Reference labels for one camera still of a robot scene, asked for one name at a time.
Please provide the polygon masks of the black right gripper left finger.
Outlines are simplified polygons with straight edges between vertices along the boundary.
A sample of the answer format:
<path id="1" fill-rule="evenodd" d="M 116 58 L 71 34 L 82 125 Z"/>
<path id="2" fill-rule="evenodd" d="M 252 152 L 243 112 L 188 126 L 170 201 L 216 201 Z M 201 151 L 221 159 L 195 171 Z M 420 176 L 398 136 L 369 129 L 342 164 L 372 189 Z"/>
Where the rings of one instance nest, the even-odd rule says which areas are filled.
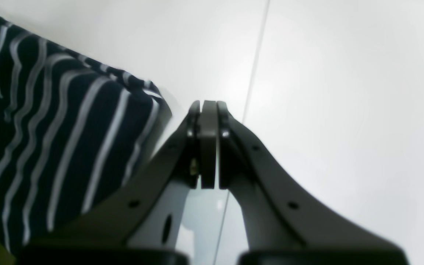
<path id="1" fill-rule="evenodd" d="M 218 108 L 195 101 L 128 184 L 72 223 L 34 240 L 18 265 L 188 265 L 175 251 L 187 195 L 214 188 Z"/>

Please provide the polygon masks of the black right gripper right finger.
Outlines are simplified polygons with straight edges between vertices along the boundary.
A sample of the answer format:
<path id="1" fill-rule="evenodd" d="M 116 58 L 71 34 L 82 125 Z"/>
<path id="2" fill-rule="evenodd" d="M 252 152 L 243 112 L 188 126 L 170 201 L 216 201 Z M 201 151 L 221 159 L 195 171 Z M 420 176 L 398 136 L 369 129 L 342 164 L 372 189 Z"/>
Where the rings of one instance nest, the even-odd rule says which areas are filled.
<path id="1" fill-rule="evenodd" d="M 394 243 L 302 188 L 219 101 L 219 187 L 241 207 L 249 250 L 239 265 L 407 265 Z"/>

